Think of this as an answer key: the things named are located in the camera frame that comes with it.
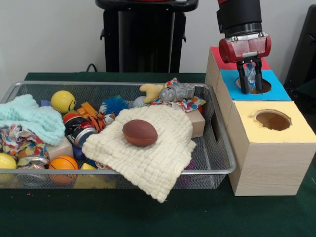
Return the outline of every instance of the mint green cloth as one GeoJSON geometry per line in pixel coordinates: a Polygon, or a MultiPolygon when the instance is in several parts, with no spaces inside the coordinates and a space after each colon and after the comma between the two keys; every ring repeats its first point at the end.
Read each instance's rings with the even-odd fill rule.
{"type": "Polygon", "coordinates": [[[32,95],[22,95],[0,104],[0,128],[20,125],[31,130],[43,142],[59,145],[65,134],[60,113],[52,107],[39,107],[32,95]]]}

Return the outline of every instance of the basket handle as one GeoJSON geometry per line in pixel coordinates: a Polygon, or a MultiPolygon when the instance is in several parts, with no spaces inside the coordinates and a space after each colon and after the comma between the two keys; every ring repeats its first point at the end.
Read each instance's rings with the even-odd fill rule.
{"type": "Polygon", "coordinates": [[[212,117],[209,120],[210,126],[213,131],[213,137],[216,143],[222,138],[221,129],[218,123],[218,118],[216,116],[216,113],[214,112],[212,117]]]}

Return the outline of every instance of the blue square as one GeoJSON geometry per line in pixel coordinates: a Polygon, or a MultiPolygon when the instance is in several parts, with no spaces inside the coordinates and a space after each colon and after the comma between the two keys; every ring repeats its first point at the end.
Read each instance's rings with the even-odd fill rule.
{"type": "Polygon", "coordinates": [[[286,93],[283,85],[277,79],[273,71],[262,71],[263,79],[269,82],[272,86],[271,90],[263,94],[244,94],[241,89],[236,86],[236,80],[239,78],[237,70],[221,70],[224,83],[233,100],[276,100],[276,101],[291,101],[291,98],[286,93]]]}

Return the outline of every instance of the circular hole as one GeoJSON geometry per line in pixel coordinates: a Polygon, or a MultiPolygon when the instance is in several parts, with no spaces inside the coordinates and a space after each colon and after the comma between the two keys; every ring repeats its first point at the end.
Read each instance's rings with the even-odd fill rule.
{"type": "MultiPolygon", "coordinates": [[[[257,95],[257,94],[264,94],[264,93],[269,92],[272,89],[271,84],[268,81],[264,80],[264,79],[262,80],[262,84],[263,84],[263,90],[257,90],[257,88],[254,88],[253,90],[250,90],[249,93],[250,94],[255,94],[255,95],[257,95]]],[[[236,86],[241,88],[239,78],[236,80],[236,86]]]]}
{"type": "Polygon", "coordinates": [[[283,131],[291,126],[291,119],[276,110],[259,111],[255,115],[255,119],[270,130],[283,131]]]}

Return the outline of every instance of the brown football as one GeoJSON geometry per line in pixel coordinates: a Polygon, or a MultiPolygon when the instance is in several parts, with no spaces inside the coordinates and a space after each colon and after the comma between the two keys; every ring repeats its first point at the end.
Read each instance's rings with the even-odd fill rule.
{"type": "Polygon", "coordinates": [[[154,126],[144,120],[131,120],[123,126],[126,140],[138,147],[152,145],[158,139],[154,126]]]}

